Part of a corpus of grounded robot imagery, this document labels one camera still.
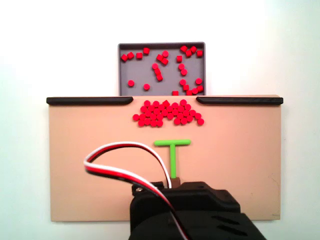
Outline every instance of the red bead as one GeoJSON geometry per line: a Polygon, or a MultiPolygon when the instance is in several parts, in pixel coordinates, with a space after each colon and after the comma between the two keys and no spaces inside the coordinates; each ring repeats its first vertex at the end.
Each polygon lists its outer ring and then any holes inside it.
{"type": "Polygon", "coordinates": [[[179,105],[178,105],[178,103],[174,102],[171,104],[171,106],[173,109],[177,109],[179,105]]]}
{"type": "Polygon", "coordinates": [[[177,117],[178,119],[182,119],[182,118],[184,117],[184,115],[183,115],[181,112],[179,112],[179,113],[176,115],[176,117],[177,117]]]}
{"type": "Polygon", "coordinates": [[[181,52],[184,52],[184,53],[187,51],[187,49],[188,49],[187,46],[180,47],[181,52]]]}
{"type": "Polygon", "coordinates": [[[181,63],[182,62],[182,56],[176,56],[176,62],[181,63]]]}
{"type": "Polygon", "coordinates": [[[152,105],[148,106],[148,110],[150,112],[153,112],[155,110],[155,106],[152,106],[152,105]]]}
{"type": "Polygon", "coordinates": [[[166,117],[168,116],[168,111],[166,109],[164,109],[162,112],[161,112],[162,116],[166,117]]]}
{"type": "Polygon", "coordinates": [[[189,116],[189,111],[188,110],[184,110],[183,111],[183,116],[188,117],[189,116]]]}
{"type": "Polygon", "coordinates": [[[135,55],[136,59],[142,59],[142,52],[137,52],[135,55]]]}
{"type": "Polygon", "coordinates": [[[157,63],[153,63],[153,64],[152,64],[152,69],[153,69],[153,70],[156,70],[158,67],[159,67],[159,66],[158,66],[157,63]]]}
{"type": "Polygon", "coordinates": [[[173,110],[173,108],[172,108],[172,106],[167,106],[167,107],[166,107],[166,110],[168,111],[168,113],[171,113],[172,110],[173,110]]]}
{"type": "Polygon", "coordinates": [[[156,120],[157,119],[157,115],[155,115],[154,113],[151,113],[150,118],[151,118],[151,120],[156,120]]]}
{"type": "Polygon", "coordinates": [[[162,56],[163,56],[164,58],[167,58],[167,57],[169,56],[169,52],[168,52],[167,50],[164,50],[164,51],[162,52],[162,56]]]}
{"type": "Polygon", "coordinates": [[[179,70],[185,69],[185,65],[183,63],[180,63],[178,66],[178,69],[179,70]]]}
{"type": "Polygon", "coordinates": [[[140,108],[140,111],[141,111],[142,113],[145,113],[145,112],[147,111],[147,107],[142,106],[142,107],[140,108]]]}
{"type": "Polygon", "coordinates": [[[179,119],[179,118],[176,118],[176,119],[174,119],[173,122],[174,122],[175,125],[179,125],[179,124],[180,124],[180,119],[179,119]]]}
{"type": "Polygon", "coordinates": [[[201,78],[197,78],[195,80],[195,83],[198,84],[198,85],[202,84],[202,79],[201,78]]]}
{"type": "Polygon", "coordinates": [[[198,88],[194,88],[194,89],[192,89],[192,94],[194,94],[194,95],[196,95],[196,94],[198,94],[198,88]]]}
{"type": "Polygon", "coordinates": [[[203,120],[202,118],[198,119],[198,124],[201,126],[205,123],[205,120],[203,120]]]}
{"type": "Polygon", "coordinates": [[[201,93],[201,92],[204,91],[204,87],[203,87],[202,85],[197,86],[196,88],[198,89],[198,92],[199,92],[199,93],[201,93]]]}
{"type": "Polygon", "coordinates": [[[123,55],[121,56],[121,59],[122,59],[122,61],[126,62],[126,61],[128,60],[128,56],[125,55],[125,54],[123,54],[123,55]]]}
{"type": "Polygon", "coordinates": [[[170,106],[170,103],[168,102],[168,100],[165,100],[162,104],[163,104],[165,107],[170,106]]]}
{"type": "Polygon", "coordinates": [[[154,73],[155,73],[156,76],[161,75],[161,71],[160,71],[159,68],[156,68],[156,69],[154,70],[154,73]]]}
{"type": "Polygon", "coordinates": [[[193,119],[194,117],[190,115],[186,117],[186,120],[188,121],[188,123],[192,122],[193,119]]]}
{"type": "Polygon", "coordinates": [[[138,121],[138,125],[139,125],[140,127],[143,127],[143,126],[145,125],[145,121],[144,121],[144,120],[138,121]]]}
{"type": "Polygon", "coordinates": [[[182,75],[182,76],[187,75],[187,73],[188,73],[187,69],[182,69],[182,70],[181,70],[181,75],[182,75]]]}
{"type": "Polygon", "coordinates": [[[168,116],[167,116],[167,118],[169,119],[169,120],[171,120],[171,119],[173,119],[174,118],[174,115],[173,115],[173,113],[168,113],[168,116]]]}
{"type": "Polygon", "coordinates": [[[187,100],[182,99],[182,100],[180,101],[180,105],[181,105],[181,106],[185,106],[186,104],[187,104],[187,100]]]}
{"type": "Polygon", "coordinates": [[[164,106],[163,104],[160,104],[160,105],[159,105],[159,110],[160,110],[160,111],[163,111],[164,109],[165,109],[165,106],[164,106]]]}
{"type": "Polygon", "coordinates": [[[160,62],[162,61],[163,58],[164,56],[162,56],[161,54],[158,54],[158,56],[156,57],[156,59],[160,62]]]}
{"type": "Polygon", "coordinates": [[[173,109],[173,110],[172,110],[172,114],[173,114],[173,116],[177,116],[177,115],[178,115],[178,113],[179,113],[179,112],[178,112],[178,110],[177,110],[177,109],[173,109]]]}
{"type": "Polygon", "coordinates": [[[144,90],[148,91],[150,89],[150,85],[148,83],[146,83],[145,85],[143,85],[144,90]]]}
{"type": "Polygon", "coordinates": [[[201,58],[203,55],[204,55],[204,52],[203,52],[202,50],[196,51],[196,56],[197,56],[198,58],[201,58]]]}
{"type": "Polygon", "coordinates": [[[184,85],[184,86],[183,86],[183,91],[188,91],[188,90],[189,90],[189,85],[187,85],[187,84],[184,85]]]}
{"type": "Polygon", "coordinates": [[[134,121],[138,121],[138,120],[139,120],[139,115],[138,115],[138,114],[135,114],[135,115],[133,115],[132,118],[133,118],[134,121]]]}
{"type": "Polygon", "coordinates": [[[149,118],[151,116],[151,111],[149,110],[145,111],[145,116],[149,118]]]}
{"type": "Polygon", "coordinates": [[[145,105],[146,107],[149,107],[151,104],[151,102],[149,100],[145,100],[143,105],[145,105]]]}
{"type": "Polygon", "coordinates": [[[184,106],[178,106],[179,113],[182,113],[185,110],[184,106]]]}
{"type": "Polygon", "coordinates": [[[144,47],[143,48],[143,54],[148,55],[150,53],[150,48],[144,47]]]}
{"type": "Polygon", "coordinates": [[[163,58],[163,59],[161,60],[161,63],[164,64],[164,65],[167,65],[168,62],[169,62],[169,60],[166,59],[166,58],[163,58]]]}
{"type": "Polygon", "coordinates": [[[155,108],[153,112],[154,112],[154,114],[155,114],[155,115],[160,114],[160,110],[159,110],[159,108],[155,108]]]}
{"type": "Polygon", "coordinates": [[[200,113],[196,113],[195,115],[194,115],[194,117],[195,117],[195,119],[200,119],[201,118],[201,114],[200,113]]]}
{"type": "Polygon", "coordinates": [[[129,52],[127,56],[128,56],[128,59],[133,59],[135,57],[132,51],[129,52]]]}
{"type": "Polygon", "coordinates": [[[159,120],[159,121],[156,122],[156,124],[160,128],[160,127],[162,127],[164,125],[164,122],[159,120]]]}
{"type": "Polygon", "coordinates": [[[194,115],[196,115],[196,111],[195,110],[190,110],[189,114],[190,114],[190,116],[194,116],[194,115]]]}
{"type": "Polygon", "coordinates": [[[190,105],[190,104],[186,104],[186,105],[184,106],[184,109],[189,111],[189,110],[191,109],[191,105],[190,105]]]}
{"type": "Polygon", "coordinates": [[[159,103],[158,101],[154,101],[154,102],[152,103],[152,105],[153,105],[155,108],[158,108],[159,105],[160,105],[160,103],[159,103]]]}
{"type": "Polygon", "coordinates": [[[133,81],[133,80],[129,80],[128,81],[128,86],[129,87],[133,87],[135,85],[135,81],[133,81]]]}
{"type": "Polygon", "coordinates": [[[151,120],[150,120],[150,118],[146,118],[145,120],[144,120],[144,125],[150,125],[150,122],[151,122],[151,120]]]}
{"type": "Polygon", "coordinates": [[[158,82],[161,82],[164,78],[161,74],[159,74],[158,76],[156,76],[156,79],[158,80],[158,82]]]}
{"type": "Polygon", "coordinates": [[[157,121],[156,120],[152,120],[150,122],[151,127],[156,127],[157,126],[157,121]]]}
{"type": "Polygon", "coordinates": [[[187,51],[185,52],[185,55],[186,55],[187,58],[190,58],[191,55],[192,55],[191,50],[187,50],[187,51]]]}
{"type": "Polygon", "coordinates": [[[145,119],[146,119],[146,115],[144,115],[143,113],[140,114],[139,119],[140,119],[140,120],[145,120],[145,119]]]}
{"type": "Polygon", "coordinates": [[[190,51],[192,52],[192,54],[194,54],[197,51],[197,48],[195,46],[192,46],[190,48],[190,51]]]}
{"type": "Polygon", "coordinates": [[[181,85],[181,86],[186,85],[186,83],[187,83],[187,81],[186,81],[185,79],[181,79],[181,80],[180,80],[180,85],[181,85]]]}
{"type": "Polygon", "coordinates": [[[162,120],[164,118],[164,116],[162,115],[162,114],[158,114],[157,116],[156,116],[156,119],[158,119],[158,120],[162,120]]]}
{"type": "Polygon", "coordinates": [[[186,117],[183,117],[183,118],[181,119],[181,124],[182,124],[182,125],[186,125],[187,122],[188,122],[188,120],[187,120],[186,117]]]}

